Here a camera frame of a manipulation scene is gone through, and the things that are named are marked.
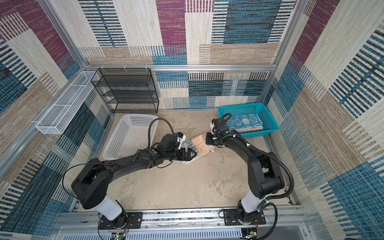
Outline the red pattern towel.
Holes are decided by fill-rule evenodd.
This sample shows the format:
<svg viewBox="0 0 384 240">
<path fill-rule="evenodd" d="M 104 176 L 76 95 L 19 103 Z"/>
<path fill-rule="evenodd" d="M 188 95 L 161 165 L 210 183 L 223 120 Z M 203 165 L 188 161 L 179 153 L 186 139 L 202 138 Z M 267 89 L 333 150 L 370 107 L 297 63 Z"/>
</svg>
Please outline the red pattern towel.
<svg viewBox="0 0 384 240">
<path fill-rule="evenodd" d="M 213 153 L 215 151 L 214 146 L 206 145 L 206 136 L 207 134 L 204 133 L 182 144 L 182 148 L 190 148 L 197 153 L 197 155 L 191 161 L 183 161 L 183 164 L 190 164 L 193 161 L 205 156 L 206 154 Z"/>
</svg>

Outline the blue bunny pattern towel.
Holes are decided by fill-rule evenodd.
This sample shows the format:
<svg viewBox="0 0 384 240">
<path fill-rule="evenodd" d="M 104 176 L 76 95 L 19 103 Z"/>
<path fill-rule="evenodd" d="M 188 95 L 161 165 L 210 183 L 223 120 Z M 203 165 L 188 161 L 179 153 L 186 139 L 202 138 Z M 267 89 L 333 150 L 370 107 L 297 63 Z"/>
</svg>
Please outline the blue bunny pattern towel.
<svg viewBox="0 0 384 240">
<path fill-rule="evenodd" d="M 230 130 L 240 133 L 258 132 L 264 129 L 263 122 L 257 114 L 244 114 L 224 116 L 227 119 L 227 126 Z"/>
</svg>

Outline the white plastic laundry basket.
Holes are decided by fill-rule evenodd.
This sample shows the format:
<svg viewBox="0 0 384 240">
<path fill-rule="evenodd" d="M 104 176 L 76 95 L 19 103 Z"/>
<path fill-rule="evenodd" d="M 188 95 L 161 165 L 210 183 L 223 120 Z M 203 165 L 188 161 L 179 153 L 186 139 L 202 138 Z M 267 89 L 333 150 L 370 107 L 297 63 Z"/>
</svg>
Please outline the white plastic laundry basket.
<svg viewBox="0 0 384 240">
<path fill-rule="evenodd" d="M 158 123 L 150 123 L 157 119 L 154 115 L 125 114 L 123 115 L 103 152 L 107 161 L 134 155 L 137 150 L 147 148 L 153 143 Z"/>
</svg>

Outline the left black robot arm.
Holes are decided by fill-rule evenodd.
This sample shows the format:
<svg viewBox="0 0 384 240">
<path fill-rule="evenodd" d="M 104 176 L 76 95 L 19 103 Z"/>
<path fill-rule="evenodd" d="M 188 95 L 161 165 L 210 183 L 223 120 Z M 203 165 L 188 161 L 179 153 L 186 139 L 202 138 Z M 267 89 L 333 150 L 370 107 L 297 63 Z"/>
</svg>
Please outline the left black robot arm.
<svg viewBox="0 0 384 240">
<path fill-rule="evenodd" d="M 139 170 L 161 165 L 165 160 L 190 162 L 197 156 L 191 148 L 183 148 L 185 135 L 172 131 L 163 136 L 157 144 L 148 144 L 147 148 L 137 150 L 134 155 L 112 161 L 92 159 L 82 164 L 83 169 L 74 179 L 71 188 L 84 209 L 95 209 L 100 213 L 102 222 L 115 229 L 123 229 L 129 223 L 126 210 L 111 197 L 107 190 L 114 180 Z"/>
</svg>

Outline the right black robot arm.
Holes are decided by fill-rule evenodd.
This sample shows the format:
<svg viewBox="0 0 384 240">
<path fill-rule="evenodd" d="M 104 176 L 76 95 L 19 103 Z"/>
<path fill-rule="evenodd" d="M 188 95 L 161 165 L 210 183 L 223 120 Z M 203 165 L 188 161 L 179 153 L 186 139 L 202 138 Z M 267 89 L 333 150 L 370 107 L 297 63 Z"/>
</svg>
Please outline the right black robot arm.
<svg viewBox="0 0 384 240">
<path fill-rule="evenodd" d="M 269 200 L 288 197 L 295 182 L 291 171 L 276 154 L 256 148 L 238 131 L 229 129 L 227 122 L 231 117 L 231 114 L 226 114 L 211 121 L 206 144 L 228 148 L 247 164 L 249 192 L 237 206 L 239 222 L 247 225 L 268 205 Z"/>
</svg>

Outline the teal plastic basket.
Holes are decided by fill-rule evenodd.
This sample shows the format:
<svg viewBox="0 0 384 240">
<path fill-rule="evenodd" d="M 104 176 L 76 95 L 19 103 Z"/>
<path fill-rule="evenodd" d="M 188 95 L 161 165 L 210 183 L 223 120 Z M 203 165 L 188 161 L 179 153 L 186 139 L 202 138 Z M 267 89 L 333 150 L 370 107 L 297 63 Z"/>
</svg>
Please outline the teal plastic basket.
<svg viewBox="0 0 384 240">
<path fill-rule="evenodd" d="M 226 114 L 232 114 L 227 127 L 238 131 L 245 139 L 264 137 L 279 130 L 277 121 L 262 103 L 221 107 L 218 112 L 225 118 Z"/>
</svg>

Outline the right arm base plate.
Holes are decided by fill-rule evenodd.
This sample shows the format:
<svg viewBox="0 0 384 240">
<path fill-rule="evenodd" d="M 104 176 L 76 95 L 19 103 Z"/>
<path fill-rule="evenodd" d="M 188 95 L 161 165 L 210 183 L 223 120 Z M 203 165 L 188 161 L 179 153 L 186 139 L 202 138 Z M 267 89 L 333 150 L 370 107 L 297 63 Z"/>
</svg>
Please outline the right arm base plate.
<svg viewBox="0 0 384 240">
<path fill-rule="evenodd" d="M 265 225 L 266 219 L 263 211 L 255 211 L 246 213 L 240 208 L 237 209 L 222 209 L 219 211 L 219 217 L 224 220 L 226 226 L 240 225 Z"/>
</svg>

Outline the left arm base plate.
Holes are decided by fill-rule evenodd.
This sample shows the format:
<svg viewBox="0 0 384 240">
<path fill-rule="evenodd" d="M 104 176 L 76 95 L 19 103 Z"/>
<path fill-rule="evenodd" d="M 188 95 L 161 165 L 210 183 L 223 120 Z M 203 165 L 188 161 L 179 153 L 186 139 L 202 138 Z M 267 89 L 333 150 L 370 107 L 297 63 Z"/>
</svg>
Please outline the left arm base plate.
<svg viewBox="0 0 384 240">
<path fill-rule="evenodd" d="M 123 212 L 115 220 L 100 218 L 99 230 L 139 229 L 142 224 L 143 212 Z"/>
</svg>

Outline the aluminium mounting rail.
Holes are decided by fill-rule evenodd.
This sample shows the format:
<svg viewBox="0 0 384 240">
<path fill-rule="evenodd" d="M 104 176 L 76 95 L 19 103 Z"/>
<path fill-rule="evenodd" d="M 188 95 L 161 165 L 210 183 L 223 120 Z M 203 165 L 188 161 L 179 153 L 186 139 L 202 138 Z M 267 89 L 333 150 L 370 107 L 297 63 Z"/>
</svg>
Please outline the aluminium mounting rail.
<svg viewBox="0 0 384 240">
<path fill-rule="evenodd" d="M 250 225 L 235 219 L 235 208 L 194 208 L 129 211 L 131 226 L 115 229 L 97 212 L 64 213 L 52 240 L 314 240 L 302 206 L 267 207 Z"/>
</svg>

